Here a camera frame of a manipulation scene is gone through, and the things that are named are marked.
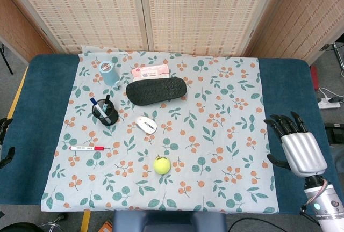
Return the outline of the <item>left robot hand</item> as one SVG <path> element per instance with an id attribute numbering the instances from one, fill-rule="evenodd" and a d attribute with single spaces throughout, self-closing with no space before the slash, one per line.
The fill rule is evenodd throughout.
<path id="1" fill-rule="evenodd" d="M 6 135 L 7 128 L 10 123 L 12 123 L 13 119 L 10 118 L 2 118 L 1 119 L 1 151 L 2 151 L 2 146 L 4 142 L 4 138 Z M 0 169 L 4 168 L 6 165 L 8 165 L 14 158 L 15 155 L 15 147 L 10 147 L 8 150 L 8 153 L 5 158 L 1 158 L 1 167 Z"/>

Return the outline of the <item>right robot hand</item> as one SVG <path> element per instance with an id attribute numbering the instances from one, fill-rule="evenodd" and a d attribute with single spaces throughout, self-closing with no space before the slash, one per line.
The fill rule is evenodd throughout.
<path id="1" fill-rule="evenodd" d="M 291 112 L 291 115 L 293 119 L 272 114 L 270 119 L 264 120 L 277 135 L 286 156 L 286 161 L 281 161 L 268 154 L 268 160 L 274 166 L 290 170 L 300 178 L 322 175 L 327 169 L 327 163 L 314 135 L 307 130 L 296 112 Z"/>

